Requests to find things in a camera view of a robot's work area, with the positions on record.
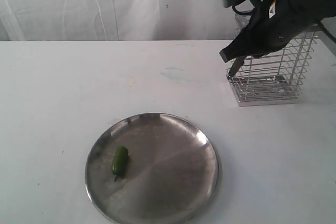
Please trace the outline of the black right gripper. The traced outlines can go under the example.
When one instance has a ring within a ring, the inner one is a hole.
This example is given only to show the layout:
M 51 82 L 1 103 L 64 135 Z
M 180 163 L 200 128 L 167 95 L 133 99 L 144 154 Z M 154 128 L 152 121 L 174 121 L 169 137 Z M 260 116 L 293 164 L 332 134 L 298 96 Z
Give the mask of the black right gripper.
M 219 55 L 225 63 L 237 57 L 261 58 L 278 51 L 313 24 L 295 0 L 265 0 L 236 38 Z

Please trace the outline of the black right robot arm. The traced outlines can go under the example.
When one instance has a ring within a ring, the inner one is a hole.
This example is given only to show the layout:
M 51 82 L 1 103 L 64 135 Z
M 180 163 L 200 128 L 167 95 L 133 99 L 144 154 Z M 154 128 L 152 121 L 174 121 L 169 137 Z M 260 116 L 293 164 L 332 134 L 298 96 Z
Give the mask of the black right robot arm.
M 223 0 L 235 8 L 246 0 Z M 285 47 L 295 36 L 325 18 L 335 16 L 335 0 L 249 0 L 248 24 L 224 49 L 224 62 L 245 56 L 264 56 Z

